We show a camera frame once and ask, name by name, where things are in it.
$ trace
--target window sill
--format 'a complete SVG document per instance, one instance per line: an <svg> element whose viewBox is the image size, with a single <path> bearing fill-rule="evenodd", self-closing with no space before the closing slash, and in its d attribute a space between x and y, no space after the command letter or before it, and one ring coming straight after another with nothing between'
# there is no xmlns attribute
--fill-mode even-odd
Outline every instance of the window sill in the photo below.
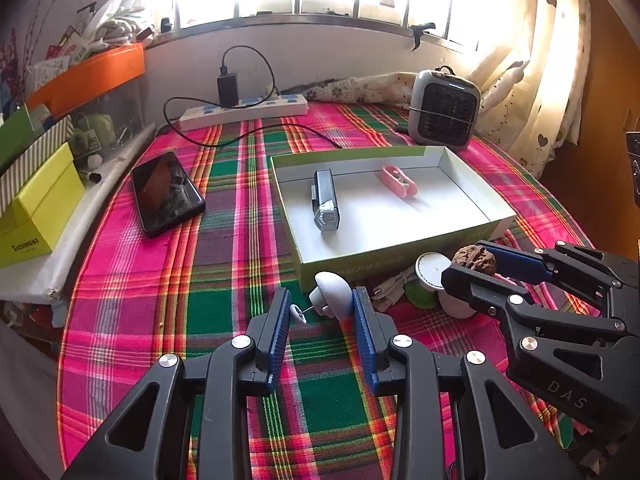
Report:
<svg viewBox="0 0 640 480"><path fill-rule="evenodd" d="M179 30L172 30L164 34L159 34L153 40L149 48L169 43L170 41L196 36L197 34L206 34L217 30L225 30L229 28L239 27L255 27L257 25L338 25L339 27L364 28L366 30L376 30L386 32L388 34L396 34L412 38L411 30L401 25L393 23L377 22L376 20L366 20L364 18L351 18L349 16L333 16L330 14L265 14L261 16L247 16L245 18L232 18L230 20L221 20L219 22L203 23L201 25L193 25ZM443 40L437 36L432 36L428 32L422 37L422 41L437 44L443 48L467 54L470 50L453 41Z"/></svg>

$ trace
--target yellow-green shoe box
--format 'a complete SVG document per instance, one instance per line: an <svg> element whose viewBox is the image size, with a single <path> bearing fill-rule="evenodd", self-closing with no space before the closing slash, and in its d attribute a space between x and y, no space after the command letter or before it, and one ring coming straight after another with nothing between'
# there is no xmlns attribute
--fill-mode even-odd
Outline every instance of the yellow-green shoe box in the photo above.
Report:
<svg viewBox="0 0 640 480"><path fill-rule="evenodd" d="M380 181L397 166L418 186L398 198ZM314 224L311 186L317 170L332 170L340 211L336 232ZM271 184L303 291L322 270L348 281L399 272L434 251L502 236L516 213L455 153L441 146L355 148L271 157Z"/></svg>
<svg viewBox="0 0 640 480"><path fill-rule="evenodd" d="M0 217L0 266L50 253L84 193L65 142L27 181Z"/></svg>

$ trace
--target green and white box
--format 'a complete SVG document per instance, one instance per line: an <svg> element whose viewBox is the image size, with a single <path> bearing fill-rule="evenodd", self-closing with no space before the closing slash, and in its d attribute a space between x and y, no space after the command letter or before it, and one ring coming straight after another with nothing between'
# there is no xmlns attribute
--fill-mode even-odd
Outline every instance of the green and white box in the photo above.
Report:
<svg viewBox="0 0 640 480"><path fill-rule="evenodd" d="M398 198L380 181L397 166L418 193ZM340 209L335 232L314 224L311 186L331 170ZM271 179L302 290L322 270L349 281L406 269L420 254L449 257L502 236L516 213L474 170L441 146L396 146L271 157Z"/></svg>

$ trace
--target yellow box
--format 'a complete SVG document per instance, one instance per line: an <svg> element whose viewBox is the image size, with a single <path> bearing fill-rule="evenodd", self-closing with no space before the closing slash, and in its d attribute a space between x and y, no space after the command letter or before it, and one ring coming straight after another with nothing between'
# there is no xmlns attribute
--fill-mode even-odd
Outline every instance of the yellow box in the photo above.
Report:
<svg viewBox="0 0 640 480"><path fill-rule="evenodd" d="M84 186L65 142L33 174L0 217L0 267L50 253Z"/></svg>

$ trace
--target striped box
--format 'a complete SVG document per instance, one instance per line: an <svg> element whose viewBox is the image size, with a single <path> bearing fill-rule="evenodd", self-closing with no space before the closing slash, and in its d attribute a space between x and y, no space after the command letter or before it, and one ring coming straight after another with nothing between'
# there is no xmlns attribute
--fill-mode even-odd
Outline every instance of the striped box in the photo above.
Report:
<svg viewBox="0 0 640 480"><path fill-rule="evenodd" d="M0 176L0 216L2 216L20 191L20 188L27 182L36 170L55 152L74 132L71 117L66 116L59 121L52 129L40 136L11 167Z"/></svg>

